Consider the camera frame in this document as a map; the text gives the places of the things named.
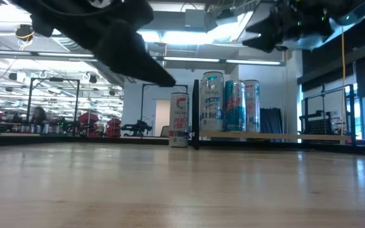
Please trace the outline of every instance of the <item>label on can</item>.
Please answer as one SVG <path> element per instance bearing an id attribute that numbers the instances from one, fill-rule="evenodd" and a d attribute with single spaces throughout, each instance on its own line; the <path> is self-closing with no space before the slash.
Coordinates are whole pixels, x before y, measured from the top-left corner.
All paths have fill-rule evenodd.
<path id="1" fill-rule="evenodd" d="M 245 81 L 246 85 L 246 130 L 260 132 L 260 86 L 256 80 Z"/>
<path id="2" fill-rule="evenodd" d="M 189 137 L 189 96 L 177 92 L 171 94 L 169 146 L 186 147 Z"/>
<path id="3" fill-rule="evenodd" d="M 223 74 L 204 73 L 201 88 L 201 130 L 222 131 L 224 113 Z"/>
<path id="4" fill-rule="evenodd" d="M 227 81 L 226 97 L 226 131 L 246 131 L 245 84 L 240 80 Z"/>

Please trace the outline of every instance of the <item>person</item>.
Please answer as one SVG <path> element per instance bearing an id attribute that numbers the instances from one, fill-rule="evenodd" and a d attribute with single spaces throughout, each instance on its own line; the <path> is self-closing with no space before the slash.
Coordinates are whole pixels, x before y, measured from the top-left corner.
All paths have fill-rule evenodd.
<path id="1" fill-rule="evenodd" d="M 33 116 L 30 123 L 43 126 L 45 123 L 47 123 L 47 120 L 48 119 L 46 118 L 46 112 L 42 107 L 39 106 L 36 107 L 33 111 Z"/>

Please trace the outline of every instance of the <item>wooden floor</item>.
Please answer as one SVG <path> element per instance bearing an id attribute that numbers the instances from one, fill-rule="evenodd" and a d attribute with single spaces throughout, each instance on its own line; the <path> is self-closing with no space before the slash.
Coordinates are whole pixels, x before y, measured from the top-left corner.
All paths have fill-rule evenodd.
<path id="1" fill-rule="evenodd" d="M 365 156 L 5 146 L 0 227 L 365 228 Z"/>

